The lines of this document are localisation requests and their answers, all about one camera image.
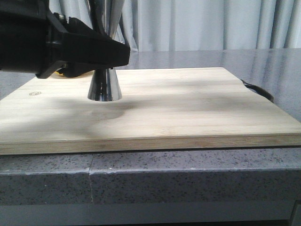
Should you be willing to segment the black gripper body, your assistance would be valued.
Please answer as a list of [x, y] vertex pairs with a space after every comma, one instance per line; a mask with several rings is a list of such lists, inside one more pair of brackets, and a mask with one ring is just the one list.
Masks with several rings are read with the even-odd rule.
[[59, 29], [47, 0], [0, 2], [0, 69], [46, 79], [62, 68]]

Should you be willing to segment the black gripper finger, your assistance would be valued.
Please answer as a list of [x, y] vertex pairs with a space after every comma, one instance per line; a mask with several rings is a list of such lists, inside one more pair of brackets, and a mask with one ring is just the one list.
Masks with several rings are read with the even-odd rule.
[[117, 42], [105, 33], [100, 34], [77, 18], [69, 17], [63, 33], [57, 73], [78, 77], [83, 73], [124, 66], [129, 63], [130, 47]]

